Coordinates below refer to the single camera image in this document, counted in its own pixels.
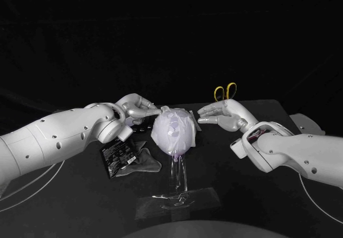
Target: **plastic wrap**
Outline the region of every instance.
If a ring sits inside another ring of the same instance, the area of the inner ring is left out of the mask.
[[[173,159],[178,161],[190,147],[195,147],[195,123],[192,115],[185,109],[162,107],[163,113],[157,116],[152,138]]]

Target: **black background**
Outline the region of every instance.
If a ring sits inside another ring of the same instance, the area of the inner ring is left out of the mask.
[[[339,1],[0,2],[0,130],[139,93],[156,104],[277,99],[340,135]]]

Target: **cable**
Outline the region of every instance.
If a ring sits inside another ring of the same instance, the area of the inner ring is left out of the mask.
[[[58,175],[59,170],[61,170],[61,168],[62,168],[62,166],[64,166],[64,163],[65,163],[65,161],[62,162],[62,164],[61,164],[61,166],[59,166],[59,169],[58,169],[58,171],[55,172],[55,174],[54,174],[51,180],[49,180],[49,181],[46,182],[46,184],[41,187],[41,189],[39,189],[25,200],[22,200],[20,202],[18,202],[13,206],[10,206],[10,207],[2,209],[0,212],[6,211],[6,210],[9,210],[12,207],[18,206],[20,203],[23,203],[29,198],[32,198],[32,197],[39,193],[39,191],[45,188],[45,186],[49,184],[49,182],[52,181],[52,179],[54,179],[55,176]]]
[[[299,174],[299,177],[300,177],[300,181],[301,181],[301,184],[303,184],[303,188],[304,188],[304,190],[306,190],[306,185],[304,185],[304,183],[303,183],[303,179],[301,179],[301,175],[300,175],[300,174]],[[319,206],[317,203],[314,202],[314,200],[313,200],[313,198],[312,198],[312,196],[310,196],[307,190],[306,190],[306,194],[307,194],[309,198],[312,199],[312,201],[313,201],[314,205],[317,206],[317,208],[325,212],[325,214],[326,214],[330,218],[333,218],[340,224],[343,224],[343,222],[342,222],[340,220],[337,220],[337,219],[320,208],[320,206]]]
[[[56,164],[54,164],[54,165],[51,166],[51,168],[46,170],[46,172],[45,172],[26,186],[23,186],[18,191],[15,191],[15,192],[10,193],[7,196],[5,196],[5,197],[0,199],[0,202],[2,202],[3,200],[6,200],[10,196],[13,196],[19,191],[22,191],[28,186],[31,186],[31,185],[46,175],[46,173],[51,171],[51,169],[55,167],[55,165],[56,165]]]

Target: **black table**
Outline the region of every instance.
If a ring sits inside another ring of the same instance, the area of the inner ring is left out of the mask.
[[[300,134],[278,101],[242,101],[260,121],[276,121]],[[206,104],[173,105],[196,111]],[[291,238],[342,237],[343,225],[313,205],[299,180],[287,167],[268,174],[248,157],[239,159],[229,144],[242,133],[218,125],[201,125],[196,147],[186,153],[189,189],[214,187],[222,206],[190,213],[192,220],[231,221],[261,227]],[[108,179],[100,142],[68,159],[45,189],[19,206],[0,213],[3,237],[123,237],[131,232],[169,222],[167,218],[136,221],[137,198],[167,192],[167,158],[150,133],[133,135],[160,161],[159,173],[134,172]]]

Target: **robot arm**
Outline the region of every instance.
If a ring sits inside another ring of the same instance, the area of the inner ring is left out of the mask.
[[[215,123],[244,133],[232,144],[238,157],[250,157],[261,171],[288,166],[306,178],[343,186],[343,138],[300,134],[276,122],[258,122],[247,108],[228,99],[202,108],[199,123]]]
[[[0,184],[71,158],[92,141],[107,143],[116,137],[126,141],[133,133],[126,118],[140,120],[160,113],[149,100],[130,94],[116,104],[94,103],[36,120],[0,136]]]

